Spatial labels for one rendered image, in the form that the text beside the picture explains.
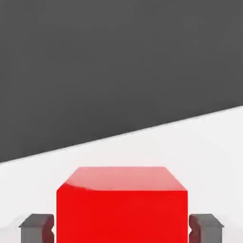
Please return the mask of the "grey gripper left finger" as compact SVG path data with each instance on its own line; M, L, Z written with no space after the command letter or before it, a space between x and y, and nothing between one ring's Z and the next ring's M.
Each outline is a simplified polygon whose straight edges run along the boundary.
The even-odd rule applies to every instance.
M0 243L55 243L53 214L21 215L0 228Z

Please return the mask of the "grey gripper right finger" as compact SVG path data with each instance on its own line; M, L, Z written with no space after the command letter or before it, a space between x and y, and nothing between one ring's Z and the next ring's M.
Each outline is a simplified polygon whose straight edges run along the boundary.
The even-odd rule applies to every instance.
M188 243L243 243L243 228L220 222L213 214L190 214Z

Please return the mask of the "small red cube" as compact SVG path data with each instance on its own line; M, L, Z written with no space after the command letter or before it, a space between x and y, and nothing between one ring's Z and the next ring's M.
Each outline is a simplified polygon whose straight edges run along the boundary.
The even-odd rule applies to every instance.
M80 167L56 192L56 243L188 243L187 190L165 167Z

